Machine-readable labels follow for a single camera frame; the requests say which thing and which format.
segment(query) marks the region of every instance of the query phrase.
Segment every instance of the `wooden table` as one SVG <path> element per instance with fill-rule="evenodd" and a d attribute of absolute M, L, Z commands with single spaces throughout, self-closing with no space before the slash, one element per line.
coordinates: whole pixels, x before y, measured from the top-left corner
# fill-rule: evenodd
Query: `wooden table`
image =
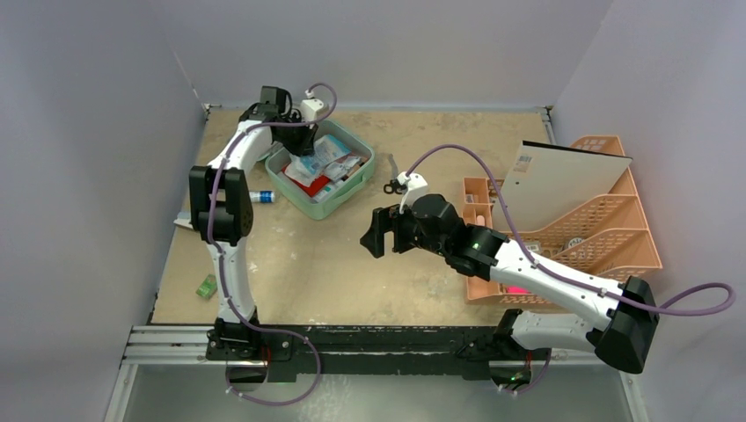
<path fill-rule="evenodd" d="M 197 158 L 206 164 L 236 130 L 240 111 L 210 114 Z M 336 112 L 333 119 L 357 133 L 377 153 L 376 173 L 368 185 L 322 221 L 313 221 L 280 196 L 274 204 L 254 204 L 254 225 L 247 246 L 251 290 L 266 324 L 489 325 L 505 308 L 464 303 L 464 277 L 425 251 L 391 253 L 373 259 L 359 245 L 371 211 L 400 197 L 382 187 L 391 177 L 385 154 L 403 171 L 426 150 L 442 143 L 477 152 L 495 173 L 505 175 L 522 140 L 547 142 L 538 113 Z M 435 153 L 417 170 L 431 193 L 441 193 L 461 208 L 462 178 L 483 171 L 466 154 Z M 251 190 L 272 189 L 258 163 Z M 197 233 L 176 228 L 161 281 L 154 324 L 211 324 L 217 295 L 195 293 L 213 273 L 205 243 Z"/>

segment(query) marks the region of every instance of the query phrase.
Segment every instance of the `gray floor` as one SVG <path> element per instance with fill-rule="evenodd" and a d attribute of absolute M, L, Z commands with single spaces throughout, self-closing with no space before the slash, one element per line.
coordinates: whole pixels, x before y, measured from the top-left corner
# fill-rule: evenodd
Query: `gray floor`
<path fill-rule="evenodd" d="M 225 394 L 223 367 L 140 366 L 125 420 L 147 421 L 631 421 L 618 373 L 604 366 L 555 366 L 530 393 L 513 399 L 490 382 L 457 376 L 325 375 L 298 404 L 270 408 Z M 284 400 L 310 384 L 261 386 Z"/>

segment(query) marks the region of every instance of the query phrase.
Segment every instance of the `mint green container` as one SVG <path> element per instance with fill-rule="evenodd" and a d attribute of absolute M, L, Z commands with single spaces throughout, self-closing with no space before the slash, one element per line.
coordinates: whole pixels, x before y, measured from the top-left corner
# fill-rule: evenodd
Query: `mint green container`
<path fill-rule="evenodd" d="M 373 149 L 337 122 L 327 119 L 319 123 L 316 138 L 318 139 L 324 135 L 333 135 L 356 155 L 368 158 L 368 162 L 356 171 L 351 178 L 345 181 L 344 185 L 337 189 L 336 192 L 330 194 L 320 202 L 315 202 L 282 172 L 285 164 L 290 163 L 290 153 L 286 149 L 280 149 L 275 152 L 267 158 L 264 164 L 274 188 L 314 220 L 326 218 L 332 211 L 342 205 L 344 201 L 350 199 L 352 195 L 363 189 L 376 169 L 376 153 Z"/>

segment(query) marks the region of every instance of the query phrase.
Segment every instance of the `pink object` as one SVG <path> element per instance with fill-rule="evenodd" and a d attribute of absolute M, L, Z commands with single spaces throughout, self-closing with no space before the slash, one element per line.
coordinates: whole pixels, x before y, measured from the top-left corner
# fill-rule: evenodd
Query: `pink object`
<path fill-rule="evenodd" d="M 519 295 L 526 295 L 526 294 L 531 293 L 530 291 L 526 290 L 525 288 L 520 288 L 520 287 L 508 287 L 506 289 L 506 291 L 508 293 L 515 293 L 515 294 L 519 294 Z"/>

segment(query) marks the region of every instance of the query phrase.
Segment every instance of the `orange plastic organizer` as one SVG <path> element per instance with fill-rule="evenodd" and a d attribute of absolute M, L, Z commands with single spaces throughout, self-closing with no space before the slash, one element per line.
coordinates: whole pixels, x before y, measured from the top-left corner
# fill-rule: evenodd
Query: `orange plastic organizer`
<path fill-rule="evenodd" d="M 572 147 L 620 156 L 625 154 L 621 141 L 614 135 L 584 136 Z M 476 215 L 484 212 L 492 215 L 494 193 L 489 192 L 488 185 L 486 178 L 464 178 L 462 212 L 465 222 L 476 223 Z M 492 227 L 491 217 L 486 219 L 486 225 Z M 563 250 L 567 241 L 575 237 L 584 240 Z M 639 277 L 662 268 L 629 169 L 609 193 L 588 200 L 543 229 L 521 232 L 521 238 L 525 242 L 539 241 L 544 256 L 566 266 L 622 282 L 632 275 Z M 508 293 L 501 283 L 477 277 L 466 280 L 466 301 L 555 306 L 536 295 Z"/>

